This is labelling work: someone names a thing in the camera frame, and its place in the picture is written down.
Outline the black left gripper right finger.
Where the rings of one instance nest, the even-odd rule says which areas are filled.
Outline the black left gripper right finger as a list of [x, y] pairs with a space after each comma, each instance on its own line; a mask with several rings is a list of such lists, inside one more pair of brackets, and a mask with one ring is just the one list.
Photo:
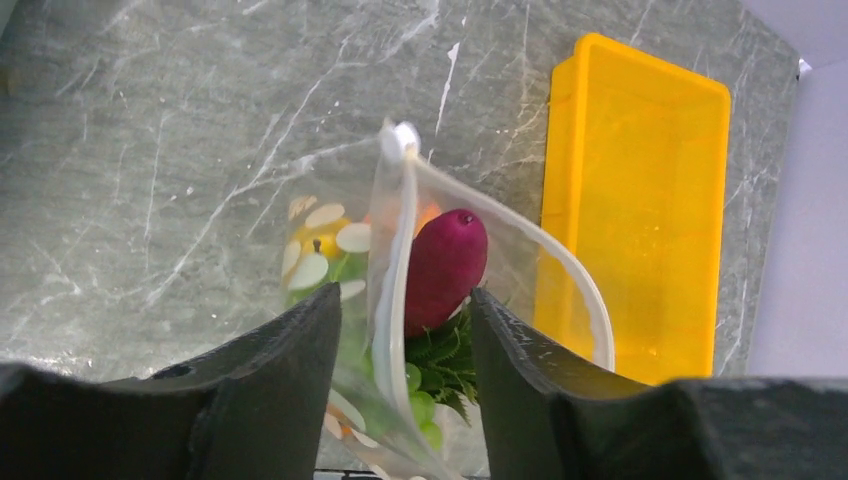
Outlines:
[[472, 351], [495, 479], [843, 479], [847, 383], [774, 377], [647, 386], [472, 293]]

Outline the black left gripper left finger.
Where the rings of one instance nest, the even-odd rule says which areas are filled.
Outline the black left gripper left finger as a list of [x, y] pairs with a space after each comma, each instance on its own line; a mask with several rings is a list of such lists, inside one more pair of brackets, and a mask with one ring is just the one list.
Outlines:
[[5, 479], [310, 479], [341, 327], [325, 285], [154, 375], [105, 383], [1, 367]]

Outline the orange toy pineapple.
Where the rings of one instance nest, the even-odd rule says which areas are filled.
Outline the orange toy pineapple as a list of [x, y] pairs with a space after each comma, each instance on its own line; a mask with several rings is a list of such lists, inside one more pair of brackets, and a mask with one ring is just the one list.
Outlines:
[[[435, 420], [436, 407], [448, 407], [469, 423], [466, 405], [478, 403], [470, 314], [459, 311], [442, 326], [408, 338], [404, 369], [414, 422], [430, 446], [439, 450], [443, 432]], [[362, 315], [343, 318], [333, 386], [324, 420], [333, 437], [352, 437], [370, 445], [392, 427], [385, 417]]]

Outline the green toy lettuce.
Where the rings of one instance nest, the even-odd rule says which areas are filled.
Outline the green toy lettuce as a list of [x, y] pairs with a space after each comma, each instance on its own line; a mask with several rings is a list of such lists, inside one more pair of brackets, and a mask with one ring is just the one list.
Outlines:
[[283, 255], [281, 284], [290, 307], [321, 286], [340, 287], [342, 330], [331, 380], [328, 429], [367, 447], [440, 451], [443, 432], [436, 401], [421, 387], [421, 370], [385, 354], [388, 338], [368, 317], [367, 255], [336, 252], [327, 257], [292, 242]]

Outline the yellow toy pear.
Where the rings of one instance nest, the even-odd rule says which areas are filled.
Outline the yellow toy pear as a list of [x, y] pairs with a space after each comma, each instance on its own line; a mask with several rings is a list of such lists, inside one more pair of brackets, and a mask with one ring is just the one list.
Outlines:
[[299, 259], [306, 254], [320, 253], [327, 259], [340, 255], [336, 242], [338, 232], [351, 221], [341, 217], [333, 222], [317, 227], [302, 225], [285, 241], [283, 251], [282, 274], [286, 276]]

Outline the yellow plastic tray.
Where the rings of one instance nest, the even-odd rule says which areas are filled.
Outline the yellow plastic tray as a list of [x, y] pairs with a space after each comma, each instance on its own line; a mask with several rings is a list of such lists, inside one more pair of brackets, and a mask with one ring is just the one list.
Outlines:
[[541, 226], [593, 278], [632, 380], [713, 372], [731, 104], [598, 33], [553, 70]]

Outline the dark red toy sweet potato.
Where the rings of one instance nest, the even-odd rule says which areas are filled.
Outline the dark red toy sweet potato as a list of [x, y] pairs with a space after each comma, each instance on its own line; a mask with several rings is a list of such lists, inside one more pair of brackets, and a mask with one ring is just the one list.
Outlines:
[[454, 209], [426, 223], [409, 257], [404, 335], [421, 336], [449, 320], [479, 285], [487, 258], [486, 227], [474, 212]]

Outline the clear polka-dot zip bag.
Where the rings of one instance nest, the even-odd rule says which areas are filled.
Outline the clear polka-dot zip bag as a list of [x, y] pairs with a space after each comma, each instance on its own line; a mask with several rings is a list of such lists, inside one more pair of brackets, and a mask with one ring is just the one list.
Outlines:
[[[286, 240], [302, 225], [317, 227], [341, 217], [351, 221], [338, 232], [336, 242], [340, 252], [367, 255], [368, 317], [388, 338], [387, 356], [405, 359], [405, 292], [417, 206], [432, 202], [443, 213], [467, 209], [483, 221], [488, 258], [475, 288], [486, 290], [545, 335], [552, 335], [558, 322], [575, 322], [577, 333], [566, 347], [607, 371], [615, 370], [605, 302], [571, 252], [524, 216], [430, 165], [421, 155], [413, 125], [386, 121], [379, 142], [380, 156], [360, 162], [364, 184], [341, 180], [297, 192], [289, 205], [291, 231]], [[378, 218], [380, 208], [392, 201], [401, 204], [392, 219], [395, 231]], [[438, 452], [413, 446], [367, 447], [351, 437], [338, 440], [385, 479], [460, 479], [468, 462], [486, 457], [478, 403], [466, 408], [469, 423], [448, 407], [436, 407], [435, 419], [443, 432]]]

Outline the toy peach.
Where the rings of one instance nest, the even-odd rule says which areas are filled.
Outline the toy peach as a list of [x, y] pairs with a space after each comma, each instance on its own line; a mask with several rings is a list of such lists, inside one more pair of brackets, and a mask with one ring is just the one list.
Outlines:
[[[387, 202], [379, 210], [378, 218], [383, 225], [387, 225], [391, 231], [395, 231], [396, 227], [392, 223], [392, 219], [399, 213], [401, 204], [398, 201]], [[440, 207], [435, 203], [419, 203], [417, 206], [417, 220], [413, 236], [416, 237], [423, 227], [431, 220], [437, 218], [443, 213]]]

